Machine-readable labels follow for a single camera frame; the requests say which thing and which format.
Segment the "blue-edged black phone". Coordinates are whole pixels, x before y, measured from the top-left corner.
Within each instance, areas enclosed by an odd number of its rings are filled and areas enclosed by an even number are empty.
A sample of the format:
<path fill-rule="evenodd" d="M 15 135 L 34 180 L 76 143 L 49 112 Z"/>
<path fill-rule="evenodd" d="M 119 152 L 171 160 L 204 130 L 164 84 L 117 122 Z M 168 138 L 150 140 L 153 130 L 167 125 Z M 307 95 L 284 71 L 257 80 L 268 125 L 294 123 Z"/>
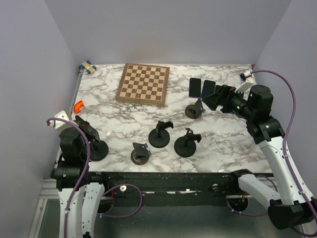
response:
<path fill-rule="evenodd" d="M 214 81 L 205 80 L 204 84 L 203 84 L 201 97 L 205 98 L 205 97 L 208 97 L 210 95 L 213 95 L 215 92 L 215 86 L 216 86 L 216 83 Z"/>

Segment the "black phone with purple edge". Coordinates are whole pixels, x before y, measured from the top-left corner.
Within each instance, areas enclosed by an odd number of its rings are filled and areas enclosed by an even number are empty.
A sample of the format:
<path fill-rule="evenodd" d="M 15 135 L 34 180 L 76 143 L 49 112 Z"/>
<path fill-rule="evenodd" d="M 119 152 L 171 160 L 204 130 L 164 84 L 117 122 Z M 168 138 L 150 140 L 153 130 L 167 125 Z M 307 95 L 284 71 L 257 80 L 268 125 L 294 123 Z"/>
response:
<path fill-rule="evenodd" d="M 190 78 L 189 97 L 190 98 L 201 97 L 201 79 L 200 78 Z"/>

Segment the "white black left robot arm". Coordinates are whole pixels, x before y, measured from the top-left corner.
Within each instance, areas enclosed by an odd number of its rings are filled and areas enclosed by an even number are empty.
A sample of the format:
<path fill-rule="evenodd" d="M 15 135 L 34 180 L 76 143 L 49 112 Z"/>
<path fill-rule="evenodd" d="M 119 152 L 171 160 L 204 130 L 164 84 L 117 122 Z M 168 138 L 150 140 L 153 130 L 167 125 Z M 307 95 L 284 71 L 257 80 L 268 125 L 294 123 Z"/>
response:
<path fill-rule="evenodd" d="M 74 127 L 61 132 L 60 148 L 64 160 L 54 172 L 60 204 L 59 237 L 92 238 L 102 196 L 110 184 L 101 175 L 89 174 L 87 160 L 100 161 L 108 154 L 108 145 L 96 131 L 87 133 L 90 156 L 82 134 Z"/>

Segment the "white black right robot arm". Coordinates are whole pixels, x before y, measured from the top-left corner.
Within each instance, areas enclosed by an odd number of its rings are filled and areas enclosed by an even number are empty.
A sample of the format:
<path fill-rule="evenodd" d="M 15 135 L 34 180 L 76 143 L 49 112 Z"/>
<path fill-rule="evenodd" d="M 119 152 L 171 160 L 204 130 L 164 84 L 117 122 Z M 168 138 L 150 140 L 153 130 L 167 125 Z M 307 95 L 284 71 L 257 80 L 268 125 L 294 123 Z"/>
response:
<path fill-rule="evenodd" d="M 263 85 L 253 85 L 247 99 L 235 87 L 214 82 L 203 86 L 201 99 L 212 111 L 235 114 L 246 120 L 248 133 L 264 153 L 274 175 L 278 191 L 260 182 L 247 169 L 230 173 L 228 189 L 233 194 L 250 194 L 264 208 L 279 230 L 311 222 L 317 213 L 317 201 L 301 180 L 287 153 L 286 135 L 278 120 L 270 115 L 273 95 Z"/>

